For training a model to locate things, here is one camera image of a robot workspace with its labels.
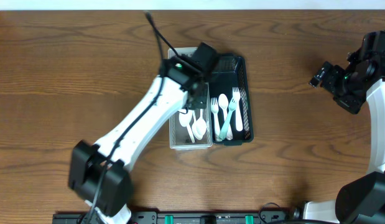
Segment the white fork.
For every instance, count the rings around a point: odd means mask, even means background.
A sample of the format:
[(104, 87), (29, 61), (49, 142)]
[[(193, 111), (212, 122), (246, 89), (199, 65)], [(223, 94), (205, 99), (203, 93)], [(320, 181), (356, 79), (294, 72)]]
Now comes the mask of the white fork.
[(219, 123), (219, 119), (218, 119), (218, 112), (219, 112), (218, 100), (216, 98), (211, 98), (210, 99), (210, 105), (211, 105), (211, 112), (213, 113), (213, 118), (214, 118), (215, 139), (216, 139), (216, 141), (220, 141), (220, 138), (219, 138), (220, 123)]
[(236, 123), (236, 130), (238, 132), (242, 131), (243, 130), (243, 123), (242, 123), (242, 117), (241, 117), (241, 111), (240, 111), (240, 106), (239, 106), (239, 101), (241, 99), (241, 94), (239, 92), (239, 88), (238, 87), (233, 87), (232, 88), (232, 91), (233, 91), (233, 98), (235, 99), (236, 101), (236, 110), (235, 110), (235, 115), (236, 115), (236, 119), (235, 119), (235, 123)]

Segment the white spoon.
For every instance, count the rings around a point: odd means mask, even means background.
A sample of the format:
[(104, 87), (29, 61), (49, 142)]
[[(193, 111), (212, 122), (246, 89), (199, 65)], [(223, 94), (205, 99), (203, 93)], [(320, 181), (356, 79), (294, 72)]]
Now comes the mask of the white spoon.
[(201, 140), (204, 137), (207, 129), (206, 122), (203, 119), (203, 109), (200, 110), (200, 117), (195, 120), (194, 124), (196, 138)]
[[(227, 96), (224, 93), (219, 95), (219, 97), (218, 97), (218, 104), (219, 104), (220, 108), (223, 111), (223, 119), (224, 119), (224, 121), (226, 121), (227, 116), (228, 116), (229, 101), (228, 101)], [(228, 126), (228, 129), (227, 129), (227, 132), (226, 132), (226, 139), (227, 140), (232, 140), (232, 138), (233, 138), (232, 130), (230, 129), (230, 126)]]
[(190, 126), (191, 119), (192, 119), (192, 112), (190, 110), (186, 110), (186, 109), (179, 110), (179, 123), (182, 127), (185, 127), (187, 129), (191, 142), (195, 143), (195, 138)]
[(195, 111), (192, 111), (192, 116), (193, 116), (193, 124), (192, 124), (193, 135), (197, 140), (202, 140), (203, 134), (200, 133), (199, 122)]

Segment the pale green plastic fork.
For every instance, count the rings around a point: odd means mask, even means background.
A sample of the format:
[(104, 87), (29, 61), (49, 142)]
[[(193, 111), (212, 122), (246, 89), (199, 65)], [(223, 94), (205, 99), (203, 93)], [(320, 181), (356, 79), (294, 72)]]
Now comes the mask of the pale green plastic fork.
[(230, 100), (229, 105), (228, 105), (227, 117), (224, 121), (223, 126), (221, 127), (220, 134), (218, 137), (220, 141), (224, 140), (227, 136), (228, 128), (230, 126), (231, 117), (232, 117), (233, 112), (236, 110), (236, 107), (237, 107), (237, 102), (234, 98), (232, 98)]

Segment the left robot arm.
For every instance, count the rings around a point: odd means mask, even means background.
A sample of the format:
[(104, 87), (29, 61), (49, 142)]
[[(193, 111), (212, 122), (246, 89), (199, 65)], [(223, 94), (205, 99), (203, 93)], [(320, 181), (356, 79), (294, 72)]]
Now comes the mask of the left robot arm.
[(191, 55), (163, 59), (159, 74), (134, 109), (94, 144), (80, 141), (72, 151), (68, 186), (90, 211), (79, 223), (127, 223), (132, 196), (130, 172), (139, 155), (175, 113), (206, 108), (208, 81), (218, 63), (218, 52), (202, 42)]

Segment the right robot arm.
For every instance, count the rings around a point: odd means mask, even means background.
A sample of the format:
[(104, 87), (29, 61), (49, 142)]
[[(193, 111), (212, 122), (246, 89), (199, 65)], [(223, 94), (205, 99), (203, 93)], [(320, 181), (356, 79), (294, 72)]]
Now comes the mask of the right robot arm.
[(351, 114), (368, 104), (371, 152), (366, 174), (343, 186), (334, 200), (296, 208), (289, 223), (385, 223), (385, 30), (366, 34), (346, 59), (346, 68), (324, 62), (309, 83), (331, 93)]

